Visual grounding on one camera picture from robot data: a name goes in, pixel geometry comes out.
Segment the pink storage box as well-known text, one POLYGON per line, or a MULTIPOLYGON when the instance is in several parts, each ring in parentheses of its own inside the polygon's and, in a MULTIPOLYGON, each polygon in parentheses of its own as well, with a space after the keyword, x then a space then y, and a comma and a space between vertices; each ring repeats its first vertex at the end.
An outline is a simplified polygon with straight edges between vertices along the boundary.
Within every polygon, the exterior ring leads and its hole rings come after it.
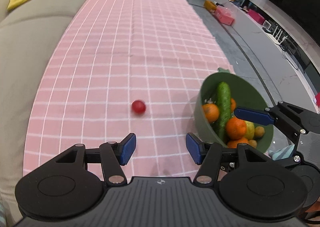
POLYGON ((234 22, 233 13, 226 7, 217 6, 214 17, 222 24, 231 26, 234 22))

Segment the large orange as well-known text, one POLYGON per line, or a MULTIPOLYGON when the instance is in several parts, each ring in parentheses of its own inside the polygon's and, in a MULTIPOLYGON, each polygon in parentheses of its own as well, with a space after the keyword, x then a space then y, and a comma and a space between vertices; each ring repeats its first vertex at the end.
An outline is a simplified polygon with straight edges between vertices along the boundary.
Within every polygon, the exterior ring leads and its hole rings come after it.
POLYGON ((238 144, 241 144, 241 143, 244 143, 244 144, 249 144, 249 141, 247 138, 240 138, 240 139, 237 139, 237 140, 230 140, 228 143, 227 143, 227 146, 229 148, 237 148, 237 145, 238 144))

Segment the pink checkered tablecloth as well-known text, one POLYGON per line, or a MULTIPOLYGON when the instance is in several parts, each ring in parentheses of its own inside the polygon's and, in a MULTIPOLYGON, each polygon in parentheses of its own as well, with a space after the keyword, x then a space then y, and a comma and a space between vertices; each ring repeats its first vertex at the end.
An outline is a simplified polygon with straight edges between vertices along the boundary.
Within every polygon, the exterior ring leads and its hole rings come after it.
POLYGON ((24 149, 29 173, 74 144, 135 133, 132 176, 193 177, 185 135, 204 79, 232 70, 187 0, 87 0, 43 74, 24 149), (135 100, 144 114, 131 110, 135 100))

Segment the orange box on floor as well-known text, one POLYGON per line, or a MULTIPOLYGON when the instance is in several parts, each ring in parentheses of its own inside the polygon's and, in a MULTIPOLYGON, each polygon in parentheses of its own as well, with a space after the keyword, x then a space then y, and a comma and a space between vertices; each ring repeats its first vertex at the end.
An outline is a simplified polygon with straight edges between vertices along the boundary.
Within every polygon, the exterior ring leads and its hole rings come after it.
POLYGON ((217 9, 217 5, 210 0, 205 0, 203 6, 210 13, 214 13, 217 9))

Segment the red cherry tomato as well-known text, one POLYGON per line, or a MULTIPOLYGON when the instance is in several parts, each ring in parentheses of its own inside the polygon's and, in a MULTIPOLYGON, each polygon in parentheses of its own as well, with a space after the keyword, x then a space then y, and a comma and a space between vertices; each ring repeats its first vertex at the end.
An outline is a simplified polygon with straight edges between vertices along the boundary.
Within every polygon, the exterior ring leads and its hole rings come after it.
POLYGON ((138 115, 144 114, 146 111, 146 105, 142 100, 135 100, 131 104, 131 110, 138 115))

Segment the green cucumber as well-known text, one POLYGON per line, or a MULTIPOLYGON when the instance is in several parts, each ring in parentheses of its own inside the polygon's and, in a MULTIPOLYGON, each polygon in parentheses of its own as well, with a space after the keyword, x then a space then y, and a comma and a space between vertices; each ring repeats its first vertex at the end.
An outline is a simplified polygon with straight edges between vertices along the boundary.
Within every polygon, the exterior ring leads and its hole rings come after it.
POLYGON ((216 134, 223 140, 225 135, 225 126, 231 117, 231 90, 229 85, 221 81, 217 86, 216 105, 219 108, 220 115, 216 122, 216 134))

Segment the beige sofa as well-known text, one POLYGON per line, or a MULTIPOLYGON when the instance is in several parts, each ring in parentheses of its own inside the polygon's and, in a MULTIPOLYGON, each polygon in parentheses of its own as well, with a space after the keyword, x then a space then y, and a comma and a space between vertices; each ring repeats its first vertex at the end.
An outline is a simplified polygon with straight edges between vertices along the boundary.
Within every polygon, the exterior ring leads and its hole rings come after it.
POLYGON ((15 186, 22 178, 25 136, 43 72, 86 0, 30 0, 7 9, 1 0, 1 212, 21 219, 15 186))

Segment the green colander bowl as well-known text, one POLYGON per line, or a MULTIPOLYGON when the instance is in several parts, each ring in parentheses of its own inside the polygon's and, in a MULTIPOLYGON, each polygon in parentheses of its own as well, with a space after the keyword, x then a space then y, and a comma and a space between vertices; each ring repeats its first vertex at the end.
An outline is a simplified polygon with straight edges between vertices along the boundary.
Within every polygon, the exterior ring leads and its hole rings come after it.
MULTIPOLYGON (((208 123, 202 109, 202 106, 208 103, 214 103, 216 105, 217 86, 221 81, 224 81, 229 85, 231 98, 236 101, 236 108, 245 107, 254 110, 264 110, 267 107, 267 103, 251 84, 244 79, 231 74, 228 70, 220 68, 217 73, 211 74, 205 78, 200 87, 194 109, 194 120, 197 135, 203 142, 217 142, 223 147, 228 147, 227 143, 233 139, 230 139, 225 130, 225 135, 223 140, 221 140, 216 134, 217 121, 212 124, 208 123)), ((256 123, 254 123, 254 126, 255 128, 257 126, 265 128, 265 134, 261 139, 253 138, 258 143, 256 149, 264 153, 268 150, 272 142, 273 126, 263 126, 256 123)))

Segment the white tv console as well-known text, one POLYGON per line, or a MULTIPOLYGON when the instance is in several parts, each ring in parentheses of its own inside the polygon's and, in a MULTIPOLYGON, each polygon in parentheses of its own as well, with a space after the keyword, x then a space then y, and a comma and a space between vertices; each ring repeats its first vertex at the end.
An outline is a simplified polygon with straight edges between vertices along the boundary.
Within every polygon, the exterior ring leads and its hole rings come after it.
POLYGON ((319 113, 313 91, 302 72, 293 67, 291 57, 281 50, 248 14, 228 0, 210 0, 223 4, 232 11, 234 21, 225 26, 235 41, 246 50, 248 58, 260 76, 267 76, 274 89, 273 99, 283 100, 319 113))

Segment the brown kiwi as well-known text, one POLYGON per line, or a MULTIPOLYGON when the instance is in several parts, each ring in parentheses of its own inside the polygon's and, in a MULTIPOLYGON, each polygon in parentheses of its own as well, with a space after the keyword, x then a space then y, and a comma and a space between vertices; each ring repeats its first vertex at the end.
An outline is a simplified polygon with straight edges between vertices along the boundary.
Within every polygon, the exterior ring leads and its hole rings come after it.
POLYGON ((257 143, 256 140, 251 139, 251 140, 248 141, 248 143, 249 143, 249 145, 252 146, 253 148, 257 148, 258 143, 257 143))
POLYGON ((254 130, 255 139, 261 139, 265 134, 265 128, 262 126, 257 126, 254 130))

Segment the yellow green pear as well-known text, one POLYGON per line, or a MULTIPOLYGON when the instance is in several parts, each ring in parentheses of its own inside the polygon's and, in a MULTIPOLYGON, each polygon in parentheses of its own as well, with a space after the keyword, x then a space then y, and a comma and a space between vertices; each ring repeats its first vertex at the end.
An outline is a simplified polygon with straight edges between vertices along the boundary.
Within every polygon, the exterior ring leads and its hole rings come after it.
POLYGON ((255 126, 253 122, 245 121, 247 129, 244 137, 248 140, 252 140, 254 138, 255 126))

